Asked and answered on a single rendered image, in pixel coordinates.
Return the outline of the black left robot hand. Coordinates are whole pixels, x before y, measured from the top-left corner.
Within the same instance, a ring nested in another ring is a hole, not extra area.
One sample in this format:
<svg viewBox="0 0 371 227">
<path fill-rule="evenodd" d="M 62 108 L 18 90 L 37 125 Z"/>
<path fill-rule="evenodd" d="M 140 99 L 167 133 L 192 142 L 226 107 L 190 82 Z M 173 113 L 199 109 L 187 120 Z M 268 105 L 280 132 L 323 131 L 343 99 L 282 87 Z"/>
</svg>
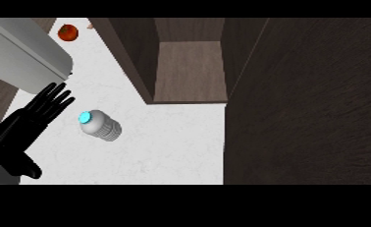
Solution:
<svg viewBox="0 0 371 227">
<path fill-rule="evenodd" d="M 67 83 L 49 84 L 28 105 L 0 123 L 0 166 L 12 176 L 39 179 L 43 175 L 43 169 L 25 151 L 76 100 L 65 86 Z"/>
</svg>

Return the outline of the clear bottled water, blue cap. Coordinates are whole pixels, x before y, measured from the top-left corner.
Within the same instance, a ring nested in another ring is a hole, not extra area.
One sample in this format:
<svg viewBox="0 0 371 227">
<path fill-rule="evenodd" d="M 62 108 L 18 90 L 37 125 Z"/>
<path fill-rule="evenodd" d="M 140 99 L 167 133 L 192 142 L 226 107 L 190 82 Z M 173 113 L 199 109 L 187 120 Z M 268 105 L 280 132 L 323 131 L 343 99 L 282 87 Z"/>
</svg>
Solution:
<svg viewBox="0 0 371 227">
<path fill-rule="evenodd" d="M 112 142 L 123 133 L 120 122 L 101 110 L 84 111 L 78 122 L 83 132 L 106 142 Z"/>
</svg>

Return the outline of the open wooden cabinet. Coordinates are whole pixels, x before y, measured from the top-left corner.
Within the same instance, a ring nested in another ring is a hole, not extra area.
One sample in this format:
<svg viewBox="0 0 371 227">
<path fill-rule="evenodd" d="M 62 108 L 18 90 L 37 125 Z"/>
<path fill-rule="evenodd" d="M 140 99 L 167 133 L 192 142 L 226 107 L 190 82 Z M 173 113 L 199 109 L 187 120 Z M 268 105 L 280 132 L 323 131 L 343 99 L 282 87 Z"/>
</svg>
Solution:
<svg viewBox="0 0 371 227">
<path fill-rule="evenodd" d="M 148 104 L 226 103 L 265 18 L 93 18 Z"/>
</svg>

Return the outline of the dark wooden cabinet door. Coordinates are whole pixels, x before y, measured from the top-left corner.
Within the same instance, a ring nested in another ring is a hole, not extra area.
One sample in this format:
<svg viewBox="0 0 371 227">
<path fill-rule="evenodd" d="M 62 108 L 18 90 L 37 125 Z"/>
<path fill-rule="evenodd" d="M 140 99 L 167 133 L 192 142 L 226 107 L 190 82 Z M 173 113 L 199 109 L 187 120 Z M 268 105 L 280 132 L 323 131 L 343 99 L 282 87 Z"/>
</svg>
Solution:
<svg viewBox="0 0 371 227">
<path fill-rule="evenodd" d="M 371 185 L 371 18 L 267 20 L 226 119 L 226 183 Z"/>
</svg>

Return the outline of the pale grey appliance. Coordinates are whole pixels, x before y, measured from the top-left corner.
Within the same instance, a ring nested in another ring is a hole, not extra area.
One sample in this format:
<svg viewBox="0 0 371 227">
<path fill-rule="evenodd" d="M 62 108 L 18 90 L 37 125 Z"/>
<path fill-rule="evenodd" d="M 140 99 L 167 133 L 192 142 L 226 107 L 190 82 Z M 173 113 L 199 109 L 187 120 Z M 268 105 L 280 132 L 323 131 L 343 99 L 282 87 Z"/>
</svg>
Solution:
<svg viewBox="0 0 371 227">
<path fill-rule="evenodd" d="M 73 58 L 31 18 L 0 18 L 0 80 L 39 94 L 68 80 Z"/>
</svg>

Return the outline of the red tomato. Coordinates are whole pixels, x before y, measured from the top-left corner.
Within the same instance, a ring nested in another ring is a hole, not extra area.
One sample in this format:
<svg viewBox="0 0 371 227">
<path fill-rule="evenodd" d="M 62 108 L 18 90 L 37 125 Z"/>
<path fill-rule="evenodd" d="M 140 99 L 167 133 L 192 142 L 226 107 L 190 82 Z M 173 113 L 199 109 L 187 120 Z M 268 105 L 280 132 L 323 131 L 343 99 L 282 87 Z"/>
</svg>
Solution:
<svg viewBox="0 0 371 227">
<path fill-rule="evenodd" d="M 74 25 L 64 25 L 58 31 L 58 37 L 64 41 L 74 41 L 78 37 L 78 29 Z"/>
</svg>

